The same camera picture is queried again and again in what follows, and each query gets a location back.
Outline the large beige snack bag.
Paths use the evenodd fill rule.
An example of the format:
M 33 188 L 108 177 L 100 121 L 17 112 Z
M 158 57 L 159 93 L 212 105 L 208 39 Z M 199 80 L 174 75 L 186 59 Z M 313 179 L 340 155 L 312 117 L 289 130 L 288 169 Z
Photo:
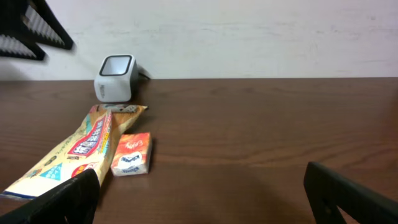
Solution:
M 146 109 L 142 105 L 94 105 L 71 136 L 1 192 L 1 196 L 32 200 L 87 169 L 93 169 L 102 183 L 122 134 Z

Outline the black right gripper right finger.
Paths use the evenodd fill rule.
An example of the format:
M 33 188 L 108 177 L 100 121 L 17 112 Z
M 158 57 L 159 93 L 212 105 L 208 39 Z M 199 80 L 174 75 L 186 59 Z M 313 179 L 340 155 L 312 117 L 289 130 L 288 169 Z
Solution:
M 317 223 L 345 223 L 341 210 L 358 223 L 397 223 L 397 202 L 339 173 L 309 162 L 303 185 Z

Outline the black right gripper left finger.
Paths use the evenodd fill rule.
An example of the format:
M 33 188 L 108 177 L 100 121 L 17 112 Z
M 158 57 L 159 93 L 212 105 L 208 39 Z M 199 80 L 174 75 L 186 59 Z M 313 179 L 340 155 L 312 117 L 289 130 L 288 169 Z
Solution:
M 96 172 L 88 169 L 1 216 L 1 223 L 92 223 L 99 196 Z

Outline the orange tissue pack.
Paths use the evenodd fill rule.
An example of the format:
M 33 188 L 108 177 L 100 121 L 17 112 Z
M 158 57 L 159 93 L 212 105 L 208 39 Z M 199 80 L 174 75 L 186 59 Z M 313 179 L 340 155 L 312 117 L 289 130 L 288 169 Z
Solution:
M 123 134 L 111 163 L 114 176 L 147 174 L 152 152 L 150 133 Z

